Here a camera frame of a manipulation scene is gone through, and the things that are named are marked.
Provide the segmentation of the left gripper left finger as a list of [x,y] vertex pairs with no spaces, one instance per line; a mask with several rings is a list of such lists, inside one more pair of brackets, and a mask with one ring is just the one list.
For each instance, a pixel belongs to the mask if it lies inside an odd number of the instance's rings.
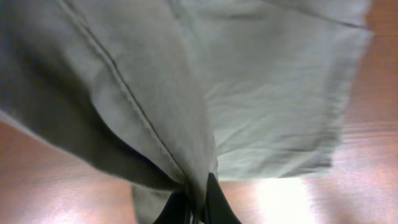
[[190,202],[184,192],[173,192],[154,224],[190,224]]

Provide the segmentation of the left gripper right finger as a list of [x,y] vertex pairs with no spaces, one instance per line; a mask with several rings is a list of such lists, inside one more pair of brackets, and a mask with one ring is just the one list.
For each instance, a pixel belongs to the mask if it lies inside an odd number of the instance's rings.
[[232,211],[213,173],[209,173],[206,187],[206,204],[203,209],[204,224],[241,224]]

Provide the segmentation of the khaki green shorts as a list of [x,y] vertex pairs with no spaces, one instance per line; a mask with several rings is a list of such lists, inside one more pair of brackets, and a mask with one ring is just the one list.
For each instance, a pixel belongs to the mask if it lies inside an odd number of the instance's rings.
[[331,166],[369,1],[1,2],[1,120],[203,223],[222,180]]

